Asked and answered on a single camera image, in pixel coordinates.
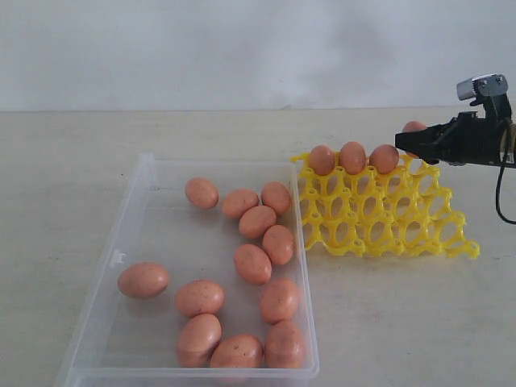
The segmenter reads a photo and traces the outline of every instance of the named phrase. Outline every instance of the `brown egg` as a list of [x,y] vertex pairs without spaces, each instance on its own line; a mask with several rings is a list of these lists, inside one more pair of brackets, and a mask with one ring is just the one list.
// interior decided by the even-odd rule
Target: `brown egg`
[[356,141],[346,143],[339,153],[339,163],[350,175],[356,175],[365,168],[367,156],[362,144]]
[[293,256],[293,235],[290,230],[276,224],[269,228],[262,239],[261,246],[273,264],[287,264]]
[[270,368],[301,368],[306,344],[301,329],[292,321],[271,327],[265,340],[265,363]]
[[221,285],[210,280],[196,280],[183,285],[176,293],[174,305],[186,317],[217,314],[226,301]]
[[276,220],[276,212],[271,207],[252,207],[240,218],[239,232],[246,238],[260,238],[271,226],[276,224]]
[[230,192],[223,199],[222,212],[230,219],[240,219],[252,207],[260,204],[258,194],[252,189],[240,188]]
[[185,194],[190,203],[205,210],[217,206],[218,203],[217,187],[211,181],[202,177],[188,180]]
[[218,318],[200,314],[189,320],[176,343],[177,362],[181,367],[202,367],[211,358],[223,336]]
[[319,145],[312,149],[308,157],[308,166],[317,175],[329,175],[335,168],[335,154],[326,145]]
[[253,335],[223,340],[210,359],[212,368],[259,368],[264,355],[262,343]]
[[376,167],[381,174],[392,172],[400,160],[400,154],[395,147],[389,144],[380,145],[372,151],[369,163]]
[[[421,121],[409,121],[403,127],[402,132],[407,133],[407,132],[412,132],[412,131],[424,131],[425,129],[427,129],[427,125],[425,125]],[[418,155],[415,155],[413,153],[406,152],[406,154],[415,159],[419,158]]]
[[169,282],[166,268],[153,262],[141,262],[129,266],[120,274],[118,286],[126,297],[146,300],[163,293]]
[[292,280],[281,278],[267,285],[260,299],[260,313],[268,324],[291,319],[299,307],[299,288]]
[[261,201],[278,215],[285,214],[292,203],[290,192],[279,181],[270,181],[261,190]]
[[254,244],[244,244],[236,249],[236,272],[251,285],[263,285],[271,279],[273,266],[267,254]]

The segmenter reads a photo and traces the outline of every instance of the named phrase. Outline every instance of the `beige table surface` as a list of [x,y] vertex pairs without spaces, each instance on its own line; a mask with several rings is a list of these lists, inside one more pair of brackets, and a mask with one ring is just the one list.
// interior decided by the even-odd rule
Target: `beige table surface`
[[[456,108],[0,114],[0,386],[51,387],[138,155],[288,160],[316,144],[393,143]],[[441,165],[478,260],[308,252],[317,386],[516,384],[516,227],[498,169]],[[516,218],[516,172],[501,196]]]

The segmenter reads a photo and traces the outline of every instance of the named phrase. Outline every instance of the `clear plastic container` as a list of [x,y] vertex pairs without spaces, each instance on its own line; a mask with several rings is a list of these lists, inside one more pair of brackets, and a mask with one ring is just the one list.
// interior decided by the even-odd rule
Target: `clear plastic container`
[[[220,196],[247,187],[257,193],[268,181],[289,187],[294,205],[281,217],[296,237],[296,253],[273,278],[297,282],[302,299],[294,321],[306,337],[306,362],[300,369],[180,368],[175,342],[187,318],[173,307],[180,286],[198,278],[223,285],[226,304],[219,314],[223,339],[239,333],[264,342],[268,325],[261,320],[263,286],[249,285],[235,273],[233,254],[245,239],[238,223],[218,208],[199,210],[185,197],[192,177],[211,179]],[[142,155],[127,188],[94,282],[90,287],[65,355],[56,387],[173,387],[226,385],[307,385],[318,373],[318,349],[310,287],[302,247],[296,169],[291,163],[154,160]],[[169,270],[170,286],[157,298],[136,301],[118,289],[119,274],[130,264],[151,260]]]

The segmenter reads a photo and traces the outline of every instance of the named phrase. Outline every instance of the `egg tray cell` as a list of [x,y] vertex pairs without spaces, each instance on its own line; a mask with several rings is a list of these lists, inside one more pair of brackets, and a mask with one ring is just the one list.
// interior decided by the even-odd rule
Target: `egg tray cell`
[[480,245],[464,236],[466,217],[452,209],[453,191],[439,185],[436,166],[417,160],[418,167],[400,155],[391,173],[368,165],[350,175],[337,166],[320,176],[308,157],[291,159],[302,161],[298,189],[307,251],[321,243],[334,256],[479,256]]

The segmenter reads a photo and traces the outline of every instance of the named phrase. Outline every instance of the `black wire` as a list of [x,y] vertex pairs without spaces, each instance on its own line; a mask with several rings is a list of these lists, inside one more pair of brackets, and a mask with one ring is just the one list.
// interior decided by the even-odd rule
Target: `black wire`
[[510,220],[508,218],[506,218],[502,213],[501,213],[501,210],[500,210],[500,188],[501,188],[501,178],[503,177],[503,173],[506,169],[506,164],[507,164],[507,156],[509,154],[509,146],[510,146],[510,141],[512,140],[511,139],[511,135],[510,135],[510,121],[509,120],[505,120],[505,124],[506,124],[506,150],[503,154],[503,160],[501,161],[501,166],[500,166],[500,173],[498,174],[498,182],[497,182],[497,191],[496,191],[496,207],[497,207],[497,212],[498,212],[498,215],[500,216],[500,218],[504,221],[504,222],[507,222],[509,224],[516,224],[516,220]]

